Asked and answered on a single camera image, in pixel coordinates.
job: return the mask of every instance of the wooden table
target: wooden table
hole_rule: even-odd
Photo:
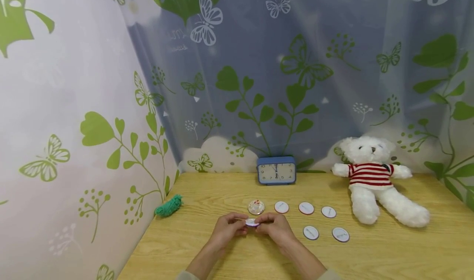
[[[181,194],[184,205],[171,217],[152,221],[119,280],[173,280],[206,243],[216,219],[231,211],[247,213],[253,199],[262,200],[265,211],[274,211],[279,200],[286,201],[290,206],[286,217],[296,236],[345,280],[474,279],[474,212],[429,175],[393,183],[431,211],[426,228],[405,227],[384,209],[375,225],[358,223],[351,212],[348,180],[331,174],[298,174],[296,184],[290,186],[261,186],[255,174],[182,174],[168,198]],[[303,201],[315,206],[314,214],[297,210]],[[335,218],[321,214],[325,205],[336,209]],[[319,239],[303,236],[308,225],[319,230]],[[337,242],[331,235],[334,227],[345,228],[349,242]],[[231,243],[209,279],[299,276],[268,237],[250,231]]]

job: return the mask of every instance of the teddy bear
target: teddy bear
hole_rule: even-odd
[[[411,171],[403,165],[388,164],[395,145],[386,139],[362,136],[344,139],[340,149],[350,164],[334,164],[336,176],[349,177],[352,212],[363,224],[374,224],[380,215],[377,200],[400,223],[409,227],[424,227],[430,213],[398,192],[389,177],[410,178]]]

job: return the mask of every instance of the alarm clock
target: alarm clock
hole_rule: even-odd
[[[296,182],[296,162],[291,156],[259,158],[257,173],[261,184],[292,184]]]

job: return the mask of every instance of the red striped shirt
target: red striped shirt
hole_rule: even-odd
[[[393,165],[378,163],[349,164],[349,187],[355,184],[374,190],[393,187],[388,179],[392,174]]]

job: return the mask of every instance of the round card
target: round card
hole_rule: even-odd
[[[321,208],[321,213],[327,218],[336,217],[336,211],[331,206],[324,206],[323,208]]]
[[[275,203],[275,211],[278,213],[286,213],[290,209],[290,206],[286,202],[279,201]]]
[[[303,235],[309,240],[316,240],[319,237],[319,232],[315,227],[306,226],[303,229]]]
[[[256,224],[256,223],[255,223],[255,218],[247,218],[247,219],[245,220],[245,224],[246,224],[247,226],[249,226],[249,227],[256,227],[256,226],[259,225],[259,224]]]
[[[314,212],[314,206],[308,202],[302,202],[298,208],[302,214],[312,214]]]
[[[334,236],[334,239],[338,240],[339,242],[349,241],[349,233],[347,233],[347,231],[342,227],[335,227],[332,231],[332,235]]]
[[[262,214],[262,212],[264,212],[265,205],[264,205],[264,202],[260,200],[253,200],[252,202],[249,203],[249,206],[247,206],[247,209],[253,215],[259,215],[259,214]]]

